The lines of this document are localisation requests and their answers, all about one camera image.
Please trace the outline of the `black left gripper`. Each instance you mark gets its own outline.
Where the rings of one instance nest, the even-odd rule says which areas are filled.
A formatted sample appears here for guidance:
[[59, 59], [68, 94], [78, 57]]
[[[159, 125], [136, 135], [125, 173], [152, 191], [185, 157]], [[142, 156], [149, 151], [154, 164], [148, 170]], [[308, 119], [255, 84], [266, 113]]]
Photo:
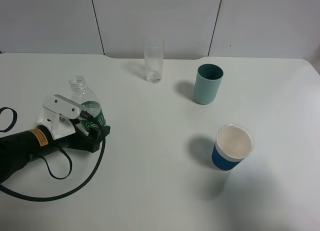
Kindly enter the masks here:
[[52, 136], [51, 152], [57, 152], [58, 148], [87, 151], [95, 153], [100, 149], [102, 141], [110, 134], [111, 127], [103, 126], [103, 133], [99, 127], [91, 127], [88, 135], [82, 131], [75, 132], [71, 135], [55, 138]]

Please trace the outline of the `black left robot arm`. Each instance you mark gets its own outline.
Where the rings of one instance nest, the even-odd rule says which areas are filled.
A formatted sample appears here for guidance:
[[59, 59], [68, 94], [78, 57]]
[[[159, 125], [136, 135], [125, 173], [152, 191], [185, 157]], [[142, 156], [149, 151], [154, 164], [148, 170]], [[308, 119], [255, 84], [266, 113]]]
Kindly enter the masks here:
[[58, 139], [43, 125], [36, 128], [2, 137], [0, 139], [0, 182], [3, 183], [15, 172], [37, 159], [45, 160], [45, 156], [61, 152], [69, 162], [69, 173], [73, 163], [65, 149], [74, 149], [94, 153], [98, 151], [102, 137], [110, 133], [111, 127], [104, 126], [104, 135], [99, 128], [91, 128], [85, 135], [78, 127], [75, 133]]

